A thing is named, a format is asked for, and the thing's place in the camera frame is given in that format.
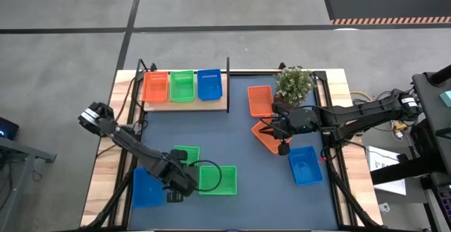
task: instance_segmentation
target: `white paper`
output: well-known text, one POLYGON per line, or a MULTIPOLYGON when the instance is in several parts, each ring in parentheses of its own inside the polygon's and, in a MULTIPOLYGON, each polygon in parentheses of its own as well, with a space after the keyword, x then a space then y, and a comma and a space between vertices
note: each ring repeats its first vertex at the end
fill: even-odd
MULTIPOLYGON (((396 157, 397 155, 399 155, 398 153, 371 146, 368 147, 368 150, 370 151, 368 152, 370 171, 382 169, 390 165, 399 164, 396 157)), ((375 185, 374 188, 378 190, 385 190, 391 193, 406 195, 406 184, 404 179, 389 183, 381 183, 379 185, 375 185)))

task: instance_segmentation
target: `black floor mat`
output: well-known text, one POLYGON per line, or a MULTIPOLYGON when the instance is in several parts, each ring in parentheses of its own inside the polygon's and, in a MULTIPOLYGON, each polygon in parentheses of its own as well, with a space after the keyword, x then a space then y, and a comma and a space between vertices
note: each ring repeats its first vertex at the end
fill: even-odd
POLYGON ((451 0, 324 0, 333 24, 451 22, 451 0))

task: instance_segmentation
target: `potted plant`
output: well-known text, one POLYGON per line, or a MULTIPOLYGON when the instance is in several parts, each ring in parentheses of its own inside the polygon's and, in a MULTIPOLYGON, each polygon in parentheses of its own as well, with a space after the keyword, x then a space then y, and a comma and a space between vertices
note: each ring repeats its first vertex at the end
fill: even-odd
POLYGON ((291 111, 303 102, 312 89, 310 71, 300 67, 285 68, 276 76, 275 102, 282 102, 284 109, 291 111))

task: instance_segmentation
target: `desk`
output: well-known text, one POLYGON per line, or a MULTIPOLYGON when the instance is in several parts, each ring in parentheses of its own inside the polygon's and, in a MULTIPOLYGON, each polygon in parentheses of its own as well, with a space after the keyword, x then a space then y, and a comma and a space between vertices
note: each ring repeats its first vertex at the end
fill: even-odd
MULTIPOLYGON (((343 69, 326 69, 328 77, 328 84, 330 90, 330 97, 333 105, 351 106, 352 100, 347 86, 346 76, 343 69)), ((125 93, 127 92, 130 80, 135 77, 135 71, 118 71, 114 82, 110 106, 118 111, 123 103, 125 93)), ((324 93, 320 92, 321 103, 324 101, 324 93)), ((125 104, 125 111, 130 108, 130 97, 125 104)), ((123 113, 119 118, 119 123, 126 122, 127 113, 123 113)), ((354 137, 353 141, 361 142, 360 138, 354 137)), ((99 144, 98 152, 110 147, 111 140, 102 139, 99 144)), ((89 192, 82 215, 82 225, 88 224, 100 212, 103 206, 110 198, 114 184, 116 181, 118 161, 121 150, 117 147, 109 152, 102 154, 95 162, 89 192)), ((366 163, 364 150, 360 147, 348 145, 343 148, 343 156, 346 165, 346 172, 349 178, 349 184, 353 195, 356 197, 360 205, 370 215, 370 217, 382 224, 382 219, 379 213, 376 195, 374 193, 373 184, 369 173, 369 168, 366 163)), ((342 211, 344 224, 349 224, 350 220, 347 216, 347 205, 344 197, 339 194, 340 210, 342 211)), ((119 203, 118 216, 121 217, 123 210, 123 199, 119 203)))

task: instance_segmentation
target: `green plant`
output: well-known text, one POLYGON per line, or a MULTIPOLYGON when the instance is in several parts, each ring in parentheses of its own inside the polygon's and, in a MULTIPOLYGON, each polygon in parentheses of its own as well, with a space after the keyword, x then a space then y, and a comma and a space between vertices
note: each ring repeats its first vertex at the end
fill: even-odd
POLYGON ((290 104, 303 102, 311 87, 310 71, 302 71, 299 67, 285 68, 276 76, 276 95, 290 104))

